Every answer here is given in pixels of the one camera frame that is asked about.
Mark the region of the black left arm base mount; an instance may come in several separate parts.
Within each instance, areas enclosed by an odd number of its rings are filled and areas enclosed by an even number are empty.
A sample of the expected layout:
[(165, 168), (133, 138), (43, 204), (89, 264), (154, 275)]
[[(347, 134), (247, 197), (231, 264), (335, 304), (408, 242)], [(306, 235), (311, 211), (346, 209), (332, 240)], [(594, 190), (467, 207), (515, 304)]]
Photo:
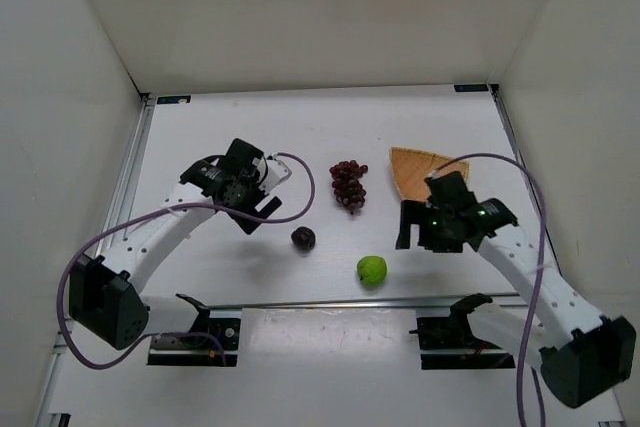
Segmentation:
[(206, 336), (153, 337), (147, 365), (154, 367), (236, 367), (239, 357), (240, 310), (213, 310)]

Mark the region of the red fake grape bunch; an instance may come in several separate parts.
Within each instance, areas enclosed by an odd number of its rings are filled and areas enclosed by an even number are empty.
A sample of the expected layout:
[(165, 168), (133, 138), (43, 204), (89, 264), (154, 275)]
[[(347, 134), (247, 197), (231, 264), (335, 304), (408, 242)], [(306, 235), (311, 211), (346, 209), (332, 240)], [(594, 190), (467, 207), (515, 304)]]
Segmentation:
[(335, 200), (350, 215), (355, 215), (366, 203), (367, 191), (361, 179), (368, 171), (366, 164), (356, 160), (340, 161), (329, 169)]

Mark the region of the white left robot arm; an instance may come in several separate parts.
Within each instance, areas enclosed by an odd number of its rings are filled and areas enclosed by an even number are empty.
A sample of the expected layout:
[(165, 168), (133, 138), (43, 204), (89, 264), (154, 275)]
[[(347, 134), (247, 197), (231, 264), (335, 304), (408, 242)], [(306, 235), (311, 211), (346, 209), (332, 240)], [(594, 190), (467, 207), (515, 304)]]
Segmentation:
[(192, 297), (146, 296), (143, 290), (160, 264), (216, 207), (230, 209), (246, 234), (280, 206), (270, 192), (291, 175), (274, 156), (235, 139), (222, 156), (196, 161), (181, 174), (160, 215), (132, 227), (96, 258), (87, 255), (70, 272), (70, 316), (111, 347), (122, 350), (146, 335), (203, 332), (209, 313)]

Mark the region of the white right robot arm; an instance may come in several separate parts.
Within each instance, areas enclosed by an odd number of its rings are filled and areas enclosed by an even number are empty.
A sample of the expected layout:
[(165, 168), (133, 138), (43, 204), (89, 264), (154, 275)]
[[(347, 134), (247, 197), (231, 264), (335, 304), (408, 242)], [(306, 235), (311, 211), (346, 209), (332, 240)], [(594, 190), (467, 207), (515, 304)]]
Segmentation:
[(425, 202), (404, 200), (398, 249), (418, 246), (434, 253), (460, 253), (470, 246), (495, 267), (534, 310), (534, 321), (472, 294), (450, 308), (443, 338), (460, 344), (486, 341), (521, 357), (537, 371), (563, 405), (577, 408), (626, 381), (631, 374), (636, 331), (623, 316), (607, 317), (553, 267), (543, 266), (516, 216), (498, 199), (476, 199), (453, 171), (425, 180)]

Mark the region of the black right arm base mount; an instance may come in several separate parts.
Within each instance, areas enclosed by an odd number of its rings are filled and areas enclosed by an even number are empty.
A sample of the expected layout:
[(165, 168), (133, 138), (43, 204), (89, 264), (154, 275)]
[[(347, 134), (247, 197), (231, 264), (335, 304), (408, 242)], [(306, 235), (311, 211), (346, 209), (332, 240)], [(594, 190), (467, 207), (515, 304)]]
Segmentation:
[(454, 332), (448, 317), (418, 317), (410, 331), (418, 338), (423, 371), (514, 369), (514, 357), (498, 346)]

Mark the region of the dark purple fake fruit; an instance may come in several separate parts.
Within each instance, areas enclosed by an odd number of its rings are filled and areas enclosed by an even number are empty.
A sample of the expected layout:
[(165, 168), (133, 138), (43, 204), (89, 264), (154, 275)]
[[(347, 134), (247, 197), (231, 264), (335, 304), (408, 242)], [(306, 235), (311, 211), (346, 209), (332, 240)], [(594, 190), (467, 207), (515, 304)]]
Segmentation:
[(308, 227), (298, 227), (291, 233), (293, 245), (301, 251), (311, 251), (316, 244), (316, 234)]

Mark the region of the green fake fruit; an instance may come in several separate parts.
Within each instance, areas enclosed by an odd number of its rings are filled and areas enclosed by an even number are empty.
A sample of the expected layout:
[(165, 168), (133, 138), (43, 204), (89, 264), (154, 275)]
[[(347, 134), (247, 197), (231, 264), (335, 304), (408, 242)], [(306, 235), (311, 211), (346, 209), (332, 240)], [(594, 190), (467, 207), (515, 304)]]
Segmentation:
[(381, 287), (387, 273), (387, 262), (380, 256), (365, 256), (356, 264), (356, 277), (362, 288), (367, 291)]

